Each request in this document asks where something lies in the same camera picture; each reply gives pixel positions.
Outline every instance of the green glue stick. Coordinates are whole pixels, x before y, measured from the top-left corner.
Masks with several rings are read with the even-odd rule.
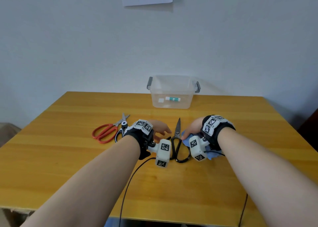
[[[167,101],[181,101],[180,97],[170,97],[170,96],[166,96],[166,100]]]

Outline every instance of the container handle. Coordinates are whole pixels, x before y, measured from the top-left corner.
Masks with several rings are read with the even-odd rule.
[[[200,86],[200,83],[197,81],[197,90],[195,91],[196,93],[199,93],[200,92],[200,90],[201,90],[201,86]]]
[[[152,83],[152,76],[149,77],[149,80],[148,80],[148,83],[147,83],[147,89],[150,90],[150,86],[151,86],[151,83]]]

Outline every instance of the wristband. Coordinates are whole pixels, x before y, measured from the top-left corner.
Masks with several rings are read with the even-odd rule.
[[[149,157],[151,153],[147,151],[148,146],[155,145],[152,127],[153,125],[150,122],[139,119],[125,130],[124,136],[130,135],[134,137],[140,146],[139,160]]]
[[[212,150],[221,150],[217,141],[217,137],[220,131],[225,127],[236,130],[233,123],[221,117],[220,115],[208,115],[203,119],[200,132],[203,133],[204,138],[208,140]]]

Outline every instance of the blue fabric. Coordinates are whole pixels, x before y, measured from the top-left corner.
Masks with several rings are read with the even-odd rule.
[[[193,136],[194,135],[192,133],[190,133],[190,135],[185,140],[182,140],[183,144],[186,145],[187,147],[190,147],[189,139],[191,137],[193,137]],[[205,150],[206,151],[211,151],[210,145],[205,146]],[[218,153],[206,153],[206,154],[208,155],[208,159],[211,160],[212,158],[216,158],[216,157],[222,156],[222,155],[220,155]]]

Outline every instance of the red-handled scissors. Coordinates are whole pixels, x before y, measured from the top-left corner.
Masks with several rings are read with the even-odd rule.
[[[121,120],[119,120],[118,122],[116,122],[116,123],[114,123],[114,124],[108,123],[108,124],[104,124],[104,125],[99,126],[98,128],[96,128],[96,129],[92,132],[92,137],[93,137],[94,139],[97,139],[99,143],[108,143],[108,142],[112,141],[112,140],[114,139],[114,137],[116,136],[116,133],[117,133],[117,131],[118,131],[118,125],[121,124],[122,121],[125,121],[125,120],[121,118]],[[106,127],[106,128],[105,128],[104,130],[102,130],[101,133],[99,133],[98,135],[95,136],[96,131],[99,130],[99,129],[101,129],[101,128],[104,128],[104,127]],[[104,137],[106,137],[106,136],[108,136],[109,134],[111,134],[112,132],[115,132],[115,133],[114,133],[114,135],[113,135],[111,138],[109,138],[109,139],[107,139],[107,140],[105,140],[105,141],[102,141],[102,140],[101,140],[101,139],[103,139]]]

